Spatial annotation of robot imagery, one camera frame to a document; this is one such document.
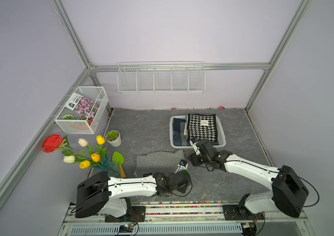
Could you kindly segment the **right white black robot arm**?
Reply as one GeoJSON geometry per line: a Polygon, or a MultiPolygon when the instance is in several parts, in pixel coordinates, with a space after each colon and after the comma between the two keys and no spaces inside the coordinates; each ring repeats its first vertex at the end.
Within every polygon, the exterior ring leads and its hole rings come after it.
{"type": "Polygon", "coordinates": [[[192,166],[204,165],[208,171],[238,174],[268,188],[267,192],[242,197],[234,209],[241,219],[266,211],[280,211],[293,218],[300,216],[309,190],[291,167],[268,167],[245,160],[229,151],[218,151],[207,139],[190,144],[194,149],[189,156],[192,166]]]}

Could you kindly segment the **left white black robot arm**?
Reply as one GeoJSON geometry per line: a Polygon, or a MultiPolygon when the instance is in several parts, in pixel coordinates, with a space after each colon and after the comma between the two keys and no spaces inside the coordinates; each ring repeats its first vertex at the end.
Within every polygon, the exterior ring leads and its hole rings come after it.
{"type": "Polygon", "coordinates": [[[75,217],[86,218],[97,213],[115,218],[129,214],[130,197],[170,196],[176,191],[180,197],[190,193],[192,180],[187,170],[165,175],[154,173],[141,178],[121,179],[99,172],[77,186],[75,217]]]}

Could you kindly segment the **grey scarf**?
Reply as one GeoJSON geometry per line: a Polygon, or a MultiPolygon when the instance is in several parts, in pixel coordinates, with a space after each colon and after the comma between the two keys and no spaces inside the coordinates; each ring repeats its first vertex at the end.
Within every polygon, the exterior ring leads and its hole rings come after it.
{"type": "Polygon", "coordinates": [[[134,175],[136,177],[142,177],[144,174],[149,173],[174,173],[181,159],[184,159],[182,150],[176,152],[159,151],[147,155],[139,155],[136,158],[136,170],[134,175]]]}

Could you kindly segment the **navy blue striped scarf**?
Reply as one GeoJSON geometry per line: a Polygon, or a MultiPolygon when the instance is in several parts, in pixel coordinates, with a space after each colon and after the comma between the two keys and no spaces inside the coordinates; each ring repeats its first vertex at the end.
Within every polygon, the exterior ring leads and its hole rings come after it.
{"type": "Polygon", "coordinates": [[[187,147],[190,146],[189,141],[187,140],[185,131],[185,119],[173,119],[172,123],[172,143],[177,147],[187,147]]]}

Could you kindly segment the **white plastic perforated basket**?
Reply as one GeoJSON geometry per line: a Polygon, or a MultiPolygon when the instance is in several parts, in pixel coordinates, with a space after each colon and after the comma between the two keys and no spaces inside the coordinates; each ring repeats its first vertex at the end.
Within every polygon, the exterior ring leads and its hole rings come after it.
{"type": "MultiPolygon", "coordinates": [[[[187,147],[177,147],[174,146],[172,143],[172,123],[173,123],[173,119],[177,118],[177,119],[186,119],[186,116],[182,115],[182,116],[172,116],[169,120],[169,139],[170,139],[170,144],[173,148],[176,149],[192,149],[192,146],[187,146],[187,147]]],[[[219,117],[216,117],[216,123],[217,123],[217,131],[218,131],[218,140],[216,142],[213,143],[214,147],[218,147],[218,148],[222,148],[226,145],[226,138],[225,138],[225,132],[223,130],[222,127],[222,123],[219,119],[219,117]]]]}

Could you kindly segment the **small houndstooth scarf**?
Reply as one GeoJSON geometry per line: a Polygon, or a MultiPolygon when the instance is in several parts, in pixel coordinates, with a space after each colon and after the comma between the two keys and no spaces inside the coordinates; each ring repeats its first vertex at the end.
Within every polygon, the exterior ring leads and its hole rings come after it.
{"type": "Polygon", "coordinates": [[[185,123],[187,140],[197,138],[207,139],[211,143],[218,141],[217,116],[202,114],[187,114],[185,123]]]}

